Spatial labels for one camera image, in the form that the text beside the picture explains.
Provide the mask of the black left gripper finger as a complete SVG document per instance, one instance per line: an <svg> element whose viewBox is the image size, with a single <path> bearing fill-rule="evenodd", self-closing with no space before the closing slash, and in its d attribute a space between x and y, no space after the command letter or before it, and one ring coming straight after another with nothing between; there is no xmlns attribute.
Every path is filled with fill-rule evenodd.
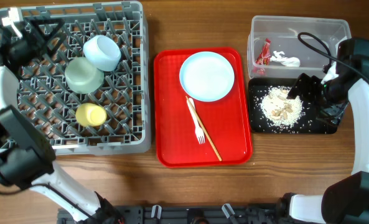
<svg viewBox="0 0 369 224"><path fill-rule="evenodd" d="M55 28L59 30L62 27L61 19L27 19L24 18L25 22L28 22L32 27L39 28L42 25L51 25L55 24Z"/></svg>
<svg viewBox="0 0 369 224"><path fill-rule="evenodd" d="M64 20L46 20L47 25L55 24L50 34L45 36L46 50L48 52L56 52L65 40L65 34L61 32L61 28L64 26Z"/></svg>

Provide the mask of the white napkin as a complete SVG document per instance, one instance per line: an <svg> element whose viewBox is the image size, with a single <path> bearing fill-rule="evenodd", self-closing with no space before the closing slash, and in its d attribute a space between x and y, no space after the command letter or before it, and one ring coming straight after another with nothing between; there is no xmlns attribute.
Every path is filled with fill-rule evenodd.
<svg viewBox="0 0 369 224"><path fill-rule="evenodd" d="M301 62L297 57L286 57L283 51L274 51L270 57L271 62L277 62L285 67L300 67Z"/></svg>

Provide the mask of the small light blue bowl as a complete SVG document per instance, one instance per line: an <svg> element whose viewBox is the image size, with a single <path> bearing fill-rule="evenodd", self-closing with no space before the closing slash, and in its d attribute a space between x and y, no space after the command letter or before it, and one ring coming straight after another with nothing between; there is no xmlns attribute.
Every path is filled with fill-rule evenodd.
<svg viewBox="0 0 369 224"><path fill-rule="evenodd" d="M84 43L85 57L98 69L112 72L121 59L121 51L112 39L104 35L96 35Z"/></svg>

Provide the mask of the light green bowl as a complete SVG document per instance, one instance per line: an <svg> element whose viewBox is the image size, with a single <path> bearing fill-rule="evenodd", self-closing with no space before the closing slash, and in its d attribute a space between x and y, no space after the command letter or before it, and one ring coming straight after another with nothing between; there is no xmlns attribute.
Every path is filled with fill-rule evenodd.
<svg viewBox="0 0 369 224"><path fill-rule="evenodd" d="M75 93L88 94L103 84L104 73L97 69L87 58L76 57L65 68L68 87Z"/></svg>

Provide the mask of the red snack wrapper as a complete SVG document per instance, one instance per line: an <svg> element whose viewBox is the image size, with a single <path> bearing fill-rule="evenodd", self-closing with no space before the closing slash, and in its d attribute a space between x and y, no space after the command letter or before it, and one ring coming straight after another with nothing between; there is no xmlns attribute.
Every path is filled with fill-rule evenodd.
<svg viewBox="0 0 369 224"><path fill-rule="evenodd" d="M265 69L259 67L260 65L269 65L270 63L270 59L271 59L271 54L270 54L270 45L271 45L271 41L266 38L264 40L264 45L263 48L260 52L260 54L258 55L258 57L255 60L255 64L256 66L252 69L252 72L258 75L264 75L265 74Z"/></svg>

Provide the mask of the yellow plastic cup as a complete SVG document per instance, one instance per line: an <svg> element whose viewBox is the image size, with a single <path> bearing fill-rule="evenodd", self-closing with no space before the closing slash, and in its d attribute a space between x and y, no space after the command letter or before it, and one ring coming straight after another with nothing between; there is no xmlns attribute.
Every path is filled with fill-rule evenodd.
<svg viewBox="0 0 369 224"><path fill-rule="evenodd" d="M81 126L100 126L106 119L106 110L93 103L83 103L81 104L76 112L75 118Z"/></svg>

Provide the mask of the large light blue plate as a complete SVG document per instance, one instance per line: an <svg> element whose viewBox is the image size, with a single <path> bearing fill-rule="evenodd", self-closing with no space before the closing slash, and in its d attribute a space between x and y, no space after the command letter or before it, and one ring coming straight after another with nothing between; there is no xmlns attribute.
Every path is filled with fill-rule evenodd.
<svg viewBox="0 0 369 224"><path fill-rule="evenodd" d="M235 82L235 73L224 56L203 51L185 59L179 70L179 81L191 98L213 102L229 94Z"/></svg>

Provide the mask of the white plastic fork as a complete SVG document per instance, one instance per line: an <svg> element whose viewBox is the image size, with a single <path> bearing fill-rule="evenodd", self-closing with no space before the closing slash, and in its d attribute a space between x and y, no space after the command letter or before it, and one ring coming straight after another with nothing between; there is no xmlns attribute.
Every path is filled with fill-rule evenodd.
<svg viewBox="0 0 369 224"><path fill-rule="evenodd" d="M197 120L197 117L196 117L194 111L192 110L192 108L195 108L195 103L194 103L194 100L192 98L189 98L189 101L187 102L187 106L188 106L188 109L190 111L191 117L192 117L193 122L194 122L195 135L197 137L197 141L199 142L199 144L204 144L205 143L205 135L204 135L203 129L199 125L199 122Z"/></svg>

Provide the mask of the wooden chopstick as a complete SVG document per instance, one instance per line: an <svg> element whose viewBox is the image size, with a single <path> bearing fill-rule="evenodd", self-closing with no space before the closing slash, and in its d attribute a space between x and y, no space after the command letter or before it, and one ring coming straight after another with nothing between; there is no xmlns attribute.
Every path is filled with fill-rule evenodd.
<svg viewBox="0 0 369 224"><path fill-rule="evenodd" d="M186 98L186 103L187 103L187 102L189 101L189 98L190 98L190 97L186 96L185 98ZM203 129L203 132L204 132L204 135L205 135L205 142L206 142L206 141L208 141L208 142L209 142L209 144L211 145L211 147L212 147L212 149L213 149L213 151L214 151L214 153L215 153L216 157L217 157L217 158L218 158L218 160L221 162L221 161L222 161L222 157L221 157L220 153L218 152L218 150L217 150L216 146L214 145L214 143L213 143L213 141L212 141L211 137L209 136L209 134L208 134L208 132L207 132L207 130L206 130L206 128L205 128L205 126L203 125L202 120L200 119L199 115L197 114L197 110L196 110L195 108L192 108L192 110L194 111L194 113L195 113L195 115L196 115L196 117L197 117L197 120L198 120L198 122L199 122L200 127Z"/></svg>

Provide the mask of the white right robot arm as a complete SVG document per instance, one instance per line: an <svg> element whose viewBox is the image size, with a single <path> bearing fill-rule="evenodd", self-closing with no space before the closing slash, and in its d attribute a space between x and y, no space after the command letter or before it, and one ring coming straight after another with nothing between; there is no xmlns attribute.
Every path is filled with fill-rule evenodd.
<svg viewBox="0 0 369 224"><path fill-rule="evenodd" d="M290 223L369 223L369 40L339 43L337 77L322 82L301 74L288 93L318 107L321 114L349 102L355 129L355 158L351 176L328 187L323 195L287 193L279 199L276 218Z"/></svg>

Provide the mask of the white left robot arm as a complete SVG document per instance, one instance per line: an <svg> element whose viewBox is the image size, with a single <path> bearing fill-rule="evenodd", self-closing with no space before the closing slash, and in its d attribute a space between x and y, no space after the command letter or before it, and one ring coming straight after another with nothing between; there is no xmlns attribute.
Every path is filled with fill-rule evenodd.
<svg viewBox="0 0 369 224"><path fill-rule="evenodd" d="M22 67L53 56L66 39L63 19L23 20L14 31L0 24L0 75L23 80ZM76 223L124 223L124 216L100 194L73 179L57 163L42 132L12 105L0 109L0 184L42 194L71 214Z"/></svg>

